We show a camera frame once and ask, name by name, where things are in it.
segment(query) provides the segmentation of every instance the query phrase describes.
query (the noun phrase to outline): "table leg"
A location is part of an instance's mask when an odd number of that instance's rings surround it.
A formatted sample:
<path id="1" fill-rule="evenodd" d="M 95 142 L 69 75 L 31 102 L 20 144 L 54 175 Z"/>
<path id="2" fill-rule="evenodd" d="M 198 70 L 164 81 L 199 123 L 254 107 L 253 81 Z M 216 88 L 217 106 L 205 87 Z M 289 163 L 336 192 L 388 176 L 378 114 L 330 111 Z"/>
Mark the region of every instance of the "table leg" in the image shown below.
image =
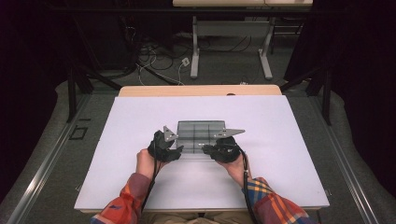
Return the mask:
<path id="1" fill-rule="evenodd" d="M 260 56 L 260 60 L 262 61 L 262 70 L 264 71 L 264 76 L 265 79 L 267 80 L 271 80 L 273 78 L 270 64 L 268 63 L 268 59 L 267 59 L 267 52 L 273 35 L 274 26 L 275 26 L 275 18 L 271 18 L 268 34 L 265 37 L 264 43 L 262 44 L 262 48 L 259 49 L 259 56 Z"/>
<path id="2" fill-rule="evenodd" d="M 198 34 L 197 34 L 197 18 L 192 17 L 192 62 L 191 62 L 191 78 L 198 77 L 198 61 L 199 61 L 199 49 L 198 49 Z"/>

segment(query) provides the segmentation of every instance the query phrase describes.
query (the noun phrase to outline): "gray carpet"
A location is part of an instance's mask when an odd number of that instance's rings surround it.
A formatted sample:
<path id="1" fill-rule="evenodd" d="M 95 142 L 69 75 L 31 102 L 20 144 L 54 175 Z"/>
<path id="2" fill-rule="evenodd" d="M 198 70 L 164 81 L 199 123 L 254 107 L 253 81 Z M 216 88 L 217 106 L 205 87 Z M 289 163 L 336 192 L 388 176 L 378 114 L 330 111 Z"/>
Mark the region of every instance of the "gray carpet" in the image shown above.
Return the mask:
<path id="1" fill-rule="evenodd" d="M 242 38 L 213 38 L 210 39 L 210 49 L 231 49 Z M 208 47 L 208 40 L 202 40 L 201 46 Z M 239 84 L 241 81 L 249 84 L 283 84 L 283 74 L 286 71 L 290 55 L 292 53 L 295 37 L 278 36 L 276 38 L 275 54 L 269 56 L 269 63 L 273 71 L 274 79 L 271 81 L 263 78 L 257 49 L 261 45 L 260 39 L 252 39 L 249 47 L 243 52 L 201 52 L 199 75 L 197 79 L 190 79 L 189 66 L 180 70 L 181 82 L 186 85 L 205 84 Z M 248 38 L 241 44 L 240 49 L 248 44 Z M 173 65 L 166 70 L 157 72 L 178 79 L 177 70 L 180 61 L 184 57 L 191 59 L 191 50 L 185 46 L 191 43 L 181 41 L 175 47 Z M 172 61 L 160 55 L 156 49 L 157 68 L 165 68 Z M 106 75 L 114 75 L 118 72 L 106 72 Z M 115 79 L 121 85 L 141 85 L 137 72 L 129 76 Z M 145 85 L 166 85 L 162 80 L 153 77 L 146 71 L 141 73 L 141 81 Z M 82 214 L 73 209 L 78 196 L 76 187 L 82 184 L 90 166 L 92 154 L 95 150 L 100 134 L 106 123 L 106 118 L 116 91 L 96 80 L 92 81 L 96 91 L 91 96 L 88 105 L 78 117 L 77 126 L 87 128 L 82 140 L 68 140 L 62 155 L 56 162 L 44 188 L 38 195 L 31 211 L 28 213 L 25 223 L 88 223 L 92 215 Z M 309 153 L 318 171 L 323 187 L 329 189 L 332 196 L 329 197 L 331 206 L 320 210 L 323 223 L 363 223 L 361 213 L 350 194 L 347 183 L 341 174 L 338 164 L 332 152 L 332 145 L 324 128 L 320 124 L 320 118 L 314 113 L 314 107 L 304 94 L 305 83 L 290 91 L 285 92 L 290 101 L 294 116 L 297 119 L 303 138 Z M 59 137 L 67 119 L 67 95 L 66 85 L 62 84 L 57 92 L 58 104 L 54 110 L 51 121 L 46 131 L 43 132 L 35 152 L 26 165 L 25 170 L 17 180 L 15 186 L 0 205 L 0 223 L 6 223 L 19 199 L 27 189 L 41 162 L 50 151 Z M 331 105 L 332 128 L 341 143 L 359 181 L 364 186 L 368 200 L 375 210 L 379 223 L 395 223 L 396 202 L 377 183 L 370 169 L 361 160 L 353 146 L 350 130 L 343 108 L 343 101 L 336 95 L 332 95 Z M 309 213 L 318 219 L 316 213 Z"/>

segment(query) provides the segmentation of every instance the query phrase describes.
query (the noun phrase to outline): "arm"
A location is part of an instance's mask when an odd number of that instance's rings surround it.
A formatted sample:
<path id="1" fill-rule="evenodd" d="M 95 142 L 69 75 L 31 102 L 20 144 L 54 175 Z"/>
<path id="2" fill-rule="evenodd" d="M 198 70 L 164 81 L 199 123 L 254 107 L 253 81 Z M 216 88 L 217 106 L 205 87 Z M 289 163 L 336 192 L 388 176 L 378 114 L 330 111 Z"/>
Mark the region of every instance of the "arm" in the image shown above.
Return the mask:
<path id="1" fill-rule="evenodd" d="M 242 188 L 244 186 L 243 158 L 240 155 L 235 161 L 223 163 L 233 180 Z M 297 204 L 277 195 L 262 178 L 251 178 L 250 168 L 247 178 L 247 194 L 254 212 L 264 224 L 277 223 L 315 223 Z"/>
<path id="2" fill-rule="evenodd" d="M 120 197 L 111 201 L 99 214 L 91 218 L 91 224 L 138 223 L 141 206 L 148 193 L 154 173 L 154 159 L 146 149 L 136 155 L 136 172 L 129 177 Z M 158 170 L 166 163 L 159 163 Z"/>

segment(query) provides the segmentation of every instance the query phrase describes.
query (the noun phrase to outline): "power outlet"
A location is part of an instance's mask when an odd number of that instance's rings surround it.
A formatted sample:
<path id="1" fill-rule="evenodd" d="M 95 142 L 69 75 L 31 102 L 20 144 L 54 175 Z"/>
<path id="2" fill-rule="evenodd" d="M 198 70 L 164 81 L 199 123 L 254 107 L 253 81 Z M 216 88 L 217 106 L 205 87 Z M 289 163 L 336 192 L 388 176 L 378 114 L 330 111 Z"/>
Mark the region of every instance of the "power outlet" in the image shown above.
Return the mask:
<path id="1" fill-rule="evenodd" d="M 183 60 L 181 60 L 181 62 L 183 63 L 184 66 L 187 66 L 190 64 L 190 60 L 188 58 L 184 58 Z"/>

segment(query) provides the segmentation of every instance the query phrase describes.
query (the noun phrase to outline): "metal rail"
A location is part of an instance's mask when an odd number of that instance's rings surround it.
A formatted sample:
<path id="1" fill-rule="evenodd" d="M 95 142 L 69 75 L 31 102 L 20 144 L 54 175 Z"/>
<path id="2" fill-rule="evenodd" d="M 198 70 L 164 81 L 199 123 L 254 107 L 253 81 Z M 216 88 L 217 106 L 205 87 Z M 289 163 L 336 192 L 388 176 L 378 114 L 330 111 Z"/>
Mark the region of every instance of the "metal rail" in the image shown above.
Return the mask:
<path id="1" fill-rule="evenodd" d="M 49 151 L 49 154 L 44 159 L 43 163 L 41 163 L 40 168 L 38 168 L 37 173 L 35 173 L 35 177 L 32 182 L 29 184 L 28 188 L 24 192 L 21 200 L 18 205 L 14 209 L 14 212 L 11 214 L 7 224 L 19 224 L 23 223 L 26 217 L 28 216 L 30 210 L 35 204 L 35 200 L 37 199 L 40 191 L 44 188 L 44 185 L 47 182 L 48 177 L 56 164 L 56 161 L 61 156 L 64 146 L 67 142 L 69 134 L 72 132 L 73 128 L 76 126 L 76 122 L 78 121 L 78 117 L 81 112 L 84 110 L 85 106 L 89 102 L 91 96 L 89 94 L 82 95 L 79 104 L 77 114 L 71 120 L 71 122 L 66 123 L 64 126 L 61 135 L 59 136 L 56 144 Z"/>
<path id="2" fill-rule="evenodd" d="M 327 125 L 326 121 L 322 118 L 320 112 L 320 102 L 317 97 L 309 97 L 312 106 L 314 107 L 314 111 L 317 114 L 319 120 L 321 121 L 322 126 L 324 127 L 327 135 L 329 136 L 332 142 L 332 152 L 334 154 L 335 160 L 340 168 L 341 173 L 344 176 L 347 186 L 349 187 L 349 191 L 355 200 L 355 203 L 361 213 L 361 217 L 365 224 L 378 224 L 378 220 L 375 216 L 375 213 L 369 204 L 367 197 L 361 187 L 361 183 L 358 178 L 355 176 L 355 173 L 352 170 L 352 167 L 347 160 L 347 156 L 344 154 L 344 150 L 342 149 L 340 143 L 335 136 L 332 127 Z"/>

